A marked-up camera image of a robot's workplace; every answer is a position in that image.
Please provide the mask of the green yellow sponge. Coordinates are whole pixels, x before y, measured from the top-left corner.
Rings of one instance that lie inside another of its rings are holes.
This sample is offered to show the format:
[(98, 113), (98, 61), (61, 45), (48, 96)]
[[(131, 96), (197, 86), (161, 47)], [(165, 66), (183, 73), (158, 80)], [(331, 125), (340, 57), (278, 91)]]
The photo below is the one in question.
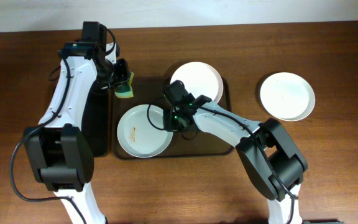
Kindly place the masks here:
[(130, 72), (129, 79), (124, 81), (115, 87), (114, 93), (117, 98), (133, 98), (134, 92), (132, 89), (132, 81), (134, 79), (134, 73)]

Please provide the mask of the pale blue plate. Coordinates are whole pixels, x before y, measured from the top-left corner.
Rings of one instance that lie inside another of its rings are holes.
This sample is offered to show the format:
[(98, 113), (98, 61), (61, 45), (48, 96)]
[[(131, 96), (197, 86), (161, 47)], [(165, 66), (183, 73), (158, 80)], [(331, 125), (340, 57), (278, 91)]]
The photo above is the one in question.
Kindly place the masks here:
[(162, 129), (163, 109), (137, 105), (124, 113), (117, 126), (117, 140), (128, 154), (150, 158), (170, 145), (173, 133)]

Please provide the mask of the white plate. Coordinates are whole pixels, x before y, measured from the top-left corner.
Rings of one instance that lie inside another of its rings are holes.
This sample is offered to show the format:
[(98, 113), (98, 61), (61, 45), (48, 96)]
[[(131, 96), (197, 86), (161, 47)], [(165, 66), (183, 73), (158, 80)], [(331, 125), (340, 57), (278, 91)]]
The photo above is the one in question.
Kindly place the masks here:
[(181, 81), (186, 91), (195, 98), (204, 95), (217, 103), (222, 98), (223, 79), (219, 72), (207, 63), (189, 62), (183, 64), (174, 71), (170, 83), (176, 80)]
[(260, 86), (259, 98), (266, 112), (283, 121), (305, 119), (316, 104), (312, 86), (290, 72), (269, 75)]

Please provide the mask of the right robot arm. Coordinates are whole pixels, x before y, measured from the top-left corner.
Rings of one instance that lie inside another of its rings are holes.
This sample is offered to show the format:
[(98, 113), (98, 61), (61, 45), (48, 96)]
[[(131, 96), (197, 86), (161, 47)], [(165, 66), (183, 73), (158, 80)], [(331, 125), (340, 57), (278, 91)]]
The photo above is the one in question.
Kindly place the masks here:
[(203, 95), (164, 98), (171, 107), (164, 112), (165, 129), (195, 128), (236, 148), (253, 186), (267, 199), (269, 223), (302, 223), (298, 194), (308, 164), (279, 121), (242, 118)]

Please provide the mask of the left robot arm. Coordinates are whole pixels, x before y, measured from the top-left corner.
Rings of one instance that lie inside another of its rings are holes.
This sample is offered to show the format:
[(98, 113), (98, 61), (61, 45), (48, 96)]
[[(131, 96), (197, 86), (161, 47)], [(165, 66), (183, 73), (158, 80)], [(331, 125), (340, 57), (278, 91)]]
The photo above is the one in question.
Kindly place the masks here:
[(33, 175), (61, 200), (73, 223), (107, 223), (91, 187), (95, 157), (107, 153), (109, 91), (133, 96), (127, 62), (116, 42), (69, 42), (58, 51), (60, 74), (52, 100), (25, 147)]

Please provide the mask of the brown plastic serving tray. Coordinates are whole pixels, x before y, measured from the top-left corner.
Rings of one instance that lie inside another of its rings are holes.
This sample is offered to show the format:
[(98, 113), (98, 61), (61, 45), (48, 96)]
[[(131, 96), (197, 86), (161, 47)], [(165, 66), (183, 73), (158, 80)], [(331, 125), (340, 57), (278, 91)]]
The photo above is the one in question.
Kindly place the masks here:
[[(111, 151), (119, 159), (136, 160), (137, 158), (126, 152), (117, 139), (117, 126), (124, 113), (138, 105), (153, 103), (163, 109), (169, 108), (165, 100), (156, 100), (163, 95), (162, 90), (170, 84), (169, 78), (140, 77), (132, 82), (134, 97), (120, 99), (111, 97), (112, 140)], [(185, 134), (173, 133), (169, 146), (157, 158), (179, 158), (200, 156), (223, 156), (231, 153), (233, 147), (208, 133), (189, 131)]]

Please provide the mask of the black rectangular tray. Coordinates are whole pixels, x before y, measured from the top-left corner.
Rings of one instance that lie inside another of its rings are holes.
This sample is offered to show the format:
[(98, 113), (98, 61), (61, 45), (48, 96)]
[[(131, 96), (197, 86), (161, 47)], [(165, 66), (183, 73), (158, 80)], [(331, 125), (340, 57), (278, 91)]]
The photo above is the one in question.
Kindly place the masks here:
[(94, 157), (108, 153), (109, 93), (88, 94), (83, 113), (81, 132), (90, 146)]

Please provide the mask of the white plate top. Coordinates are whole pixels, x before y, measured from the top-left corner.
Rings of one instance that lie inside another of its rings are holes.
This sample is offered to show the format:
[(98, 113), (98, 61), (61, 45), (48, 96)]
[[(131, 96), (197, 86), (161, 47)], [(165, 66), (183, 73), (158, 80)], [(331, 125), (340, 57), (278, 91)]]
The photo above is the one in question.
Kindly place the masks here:
[(176, 80), (181, 81), (186, 91), (195, 98), (204, 95), (217, 103), (222, 98), (223, 79), (219, 72), (207, 63), (189, 62), (183, 64), (174, 71), (170, 83)]

